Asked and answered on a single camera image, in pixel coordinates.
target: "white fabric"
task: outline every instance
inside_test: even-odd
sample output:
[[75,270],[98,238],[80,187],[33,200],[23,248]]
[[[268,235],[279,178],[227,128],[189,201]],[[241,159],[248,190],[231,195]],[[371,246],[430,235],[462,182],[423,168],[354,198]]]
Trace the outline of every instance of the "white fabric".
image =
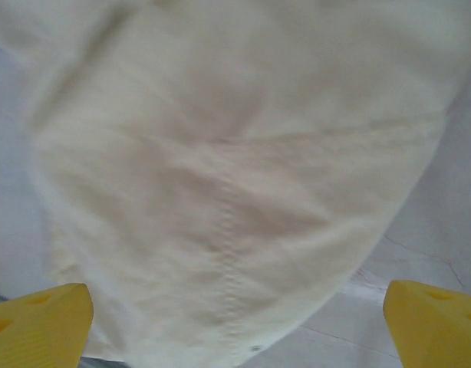
[[86,353],[139,368],[238,366],[318,309],[471,64],[454,1],[82,2],[77,25],[33,1],[52,35],[0,40],[31,70],[52,273],[91,289]]

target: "cream cloth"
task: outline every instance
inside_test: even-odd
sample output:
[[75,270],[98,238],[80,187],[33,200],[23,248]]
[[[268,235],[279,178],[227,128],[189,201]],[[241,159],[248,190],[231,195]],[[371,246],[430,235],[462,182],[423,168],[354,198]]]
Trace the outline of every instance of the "cream cloth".
[[471,65],[454,0],[7,1],[52,274],[91,289],[86,353],[138,368],[235,367],[314,313]]

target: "white garment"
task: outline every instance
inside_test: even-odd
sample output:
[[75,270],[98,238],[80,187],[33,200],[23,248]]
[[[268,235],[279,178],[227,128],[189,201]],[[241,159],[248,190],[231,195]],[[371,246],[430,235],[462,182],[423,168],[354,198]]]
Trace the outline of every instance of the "white garment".
[[471,64],[455,1],[27,3],[37,41],[0,40],[31,69],[52,273],[91,290],[86,353],[139,368],[238,366],[315,312]]

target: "yellow plastic piece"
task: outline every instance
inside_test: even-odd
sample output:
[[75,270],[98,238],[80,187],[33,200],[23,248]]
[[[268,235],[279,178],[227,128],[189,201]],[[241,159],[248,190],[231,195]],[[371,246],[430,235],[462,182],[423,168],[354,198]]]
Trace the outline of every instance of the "yellow plastic piece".
[[0,368],[77,368],[92,314],[84,284],[0,303]]
[[471,296],[393,281],[384,316],[404,368],[471,368]]

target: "gray floor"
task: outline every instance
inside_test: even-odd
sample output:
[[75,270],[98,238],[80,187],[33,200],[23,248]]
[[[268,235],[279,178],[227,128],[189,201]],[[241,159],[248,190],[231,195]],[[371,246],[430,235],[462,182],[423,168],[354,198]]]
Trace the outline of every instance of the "gray floor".
[[[41,211],[15,123],[18,80],[0,53],[0,294],[53,285]],[[382,317],[390,280],[471,294],[471,78],[430,168],[361,269],[319,312],[245,368],[400,368]]]

